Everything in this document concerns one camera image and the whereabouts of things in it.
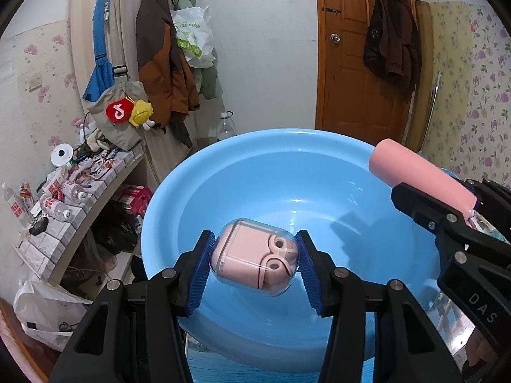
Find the door knob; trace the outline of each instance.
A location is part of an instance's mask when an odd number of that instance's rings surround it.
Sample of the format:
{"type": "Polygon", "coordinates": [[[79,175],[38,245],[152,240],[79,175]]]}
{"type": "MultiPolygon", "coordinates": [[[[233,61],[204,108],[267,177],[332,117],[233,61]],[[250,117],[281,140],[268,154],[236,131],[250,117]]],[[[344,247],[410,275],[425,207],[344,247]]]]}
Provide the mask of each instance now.
{"type": "Polygon", "coordinates": [[[333,33],[331,36],[330,36],[330,40],[332,41],[332,43],[336,44],[336,43],[339,43],[341,41],[341,36],[339,36],[338,34],[336,33],[333,33]]]}

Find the yellow plush toy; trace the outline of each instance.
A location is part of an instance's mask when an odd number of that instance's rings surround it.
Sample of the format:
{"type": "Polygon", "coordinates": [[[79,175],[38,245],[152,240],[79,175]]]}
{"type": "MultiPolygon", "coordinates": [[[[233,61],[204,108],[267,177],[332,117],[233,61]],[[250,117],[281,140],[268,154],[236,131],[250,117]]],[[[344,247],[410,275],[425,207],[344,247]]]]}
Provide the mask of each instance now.
{"type": "Polygon", "coordinates": [[[154,121],[149,119],[153,113],[152,105],[149,102],[139,100],[133,107],[133,111],[131,111],[131,116],[129,118],[130,124],[135,128],[142,125],[144,130],[149,131],[155,124],[154,121]]]}

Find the tape roll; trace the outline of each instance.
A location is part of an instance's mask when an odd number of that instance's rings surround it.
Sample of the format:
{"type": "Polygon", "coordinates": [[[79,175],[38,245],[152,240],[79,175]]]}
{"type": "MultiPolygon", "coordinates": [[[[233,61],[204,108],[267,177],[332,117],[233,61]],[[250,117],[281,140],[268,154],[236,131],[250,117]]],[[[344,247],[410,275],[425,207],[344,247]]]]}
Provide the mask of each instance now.
{"type": "Polygon", "coordinates": [[[72,146],[69,144],[60,144],[53,148],[51,160],[55,167],[66,165],[71,161],[73,155],[72,146]]]}

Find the ribbed blue pad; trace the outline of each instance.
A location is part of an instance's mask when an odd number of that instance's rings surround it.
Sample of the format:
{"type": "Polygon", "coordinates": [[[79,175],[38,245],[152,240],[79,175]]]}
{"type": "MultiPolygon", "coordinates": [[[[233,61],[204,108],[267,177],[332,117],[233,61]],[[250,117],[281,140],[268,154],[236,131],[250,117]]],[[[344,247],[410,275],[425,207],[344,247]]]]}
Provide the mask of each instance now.
{"type": "Polygon", "coordinates": [[[185,310],[188,315],[192,315],[193,311],[200,305],[200,300],[204,294],[204,288],[210,274],[210,255],[215,247],[215,235],[211,233],[208,241],[202,250],[195,271],[190,280],[190,288],[188,289],[188,302],[185,310]]]}
{"type": "Polygon", "coordinates": [[[303,285],[309,298],[309,304],[314,308],[318,315],[323,310],[323,298],[321,297],[321,283],[314,269],[311,256],[309,255],[301,235],[295,236],[298,247],[300,248],[300,258],[298,258],[298,270],[301,273],[303,285]]]}

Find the jacket hanging on door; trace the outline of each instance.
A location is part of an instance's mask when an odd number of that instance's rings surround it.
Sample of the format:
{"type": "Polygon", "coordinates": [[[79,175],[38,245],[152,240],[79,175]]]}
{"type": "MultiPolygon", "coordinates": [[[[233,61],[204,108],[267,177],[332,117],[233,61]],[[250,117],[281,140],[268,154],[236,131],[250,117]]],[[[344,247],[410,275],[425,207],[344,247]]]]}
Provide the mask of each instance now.
{"type": "Polygon", "coordinates": [[[183,137],[183,120],[188,111],[199,108],[199,95],[190,67],[177,46],[169,0],[141,1],[136,17],[136,48],[140,81],[154,109],[154,128],[164,128],[172,120],[171,131],[176,139],[190,145],[190,137],[183,137]]]}
{"type": "Polygon", "coordinates": [[[408,0],[375,0],[364,65],[390,83],[413,89],[421,64],[421,44],[408,0]]]}

